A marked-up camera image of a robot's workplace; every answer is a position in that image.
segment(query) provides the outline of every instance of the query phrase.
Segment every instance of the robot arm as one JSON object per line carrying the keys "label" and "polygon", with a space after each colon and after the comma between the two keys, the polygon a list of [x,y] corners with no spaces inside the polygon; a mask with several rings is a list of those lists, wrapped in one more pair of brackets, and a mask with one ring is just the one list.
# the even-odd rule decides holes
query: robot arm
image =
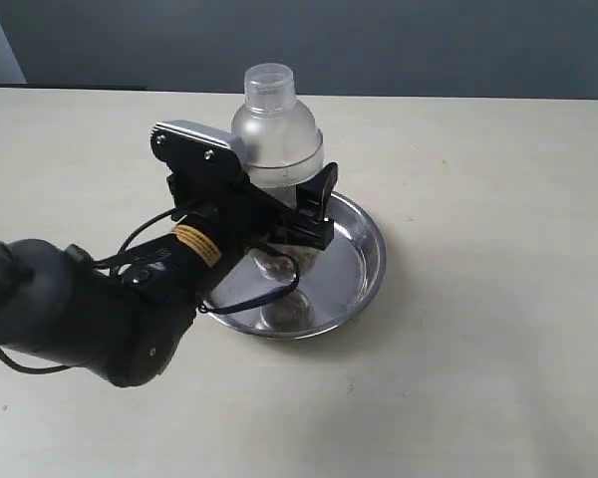
{"label": "robot arm", "polygon": [[[96,261],[76,245],[61,251],[35,239],[0,243],[0,359],[13,368],[44,373],[80,366],[116,386],[142,385],[163,372],[195,311],[208,311],[204,297],[248,249],[281,255],[266,244],[323,250],[332,240],[325,210],[336,164],[296,186],[290,208],[250,182],[245,148],[233,134],[161,122],[150,145],[172,172],[175,207],[134,232],[118,254]],[[143,228],[168,215],[177,221],[169,234],[129,248]],[[258,307],[292,292],[299,270],[288,259],[293,283],[216,312]],[[23,367],[2,348],[60,365]]]}

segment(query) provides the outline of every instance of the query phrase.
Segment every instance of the stainless steel bowl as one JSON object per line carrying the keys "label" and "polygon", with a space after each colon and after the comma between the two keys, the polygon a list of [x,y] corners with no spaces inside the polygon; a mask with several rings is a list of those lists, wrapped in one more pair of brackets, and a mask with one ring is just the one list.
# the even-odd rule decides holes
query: stainless steel bowl
{"label": "stainless steel bowl", "polygon": [[[372,218],[341,194],[333,193],[328,217],[335,221],[335,238],[325,251],[311,258],[296,292],[262,308],[212,316],[244,334],[296,340],[332,331],[361,312],[377,294],[384,277],[383,236]],[[226,306],[278,285],[247,256],[212,292],[208,302],[213,307]]]}

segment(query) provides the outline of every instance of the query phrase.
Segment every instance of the orange label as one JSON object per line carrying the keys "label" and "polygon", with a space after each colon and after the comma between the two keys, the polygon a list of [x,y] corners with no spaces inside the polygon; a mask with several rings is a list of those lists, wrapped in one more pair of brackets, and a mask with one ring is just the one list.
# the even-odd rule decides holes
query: orange label
{"label": "orange label", "polygon": [[178,224],[172,230],[177,240],[192,249],[208,267],[214,266],[221,259],[221,251],[208,236],[194,227]]}

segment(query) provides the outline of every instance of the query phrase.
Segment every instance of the clear plastic bottle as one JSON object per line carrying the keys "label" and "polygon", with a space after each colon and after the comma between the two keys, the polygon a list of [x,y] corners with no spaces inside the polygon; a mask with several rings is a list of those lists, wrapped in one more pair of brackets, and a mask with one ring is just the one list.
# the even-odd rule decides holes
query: clear plastic bottle
{"label": "clear plastic bottle", "polygon": [[294,186],[323,167],[323,135],[297,100],[294,75],[285,65],[265,63],[244,75],[245,102],[232,119],[241,136],[252,182],[294,206]]}

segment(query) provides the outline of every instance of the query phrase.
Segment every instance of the table surface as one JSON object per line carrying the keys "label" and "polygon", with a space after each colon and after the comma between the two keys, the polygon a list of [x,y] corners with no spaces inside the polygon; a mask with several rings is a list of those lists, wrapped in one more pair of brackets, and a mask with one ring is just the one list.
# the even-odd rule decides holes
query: table surface
{"label": "table surface", "polygon": [[[170,206],[151,126],[240,102],[0,90],[0,239],[108,255]],[[305,102],[385,235],[376,300],[296,343],[200,316],[135,389],[0,363],[0,477],[598,476],[598,102]]]}

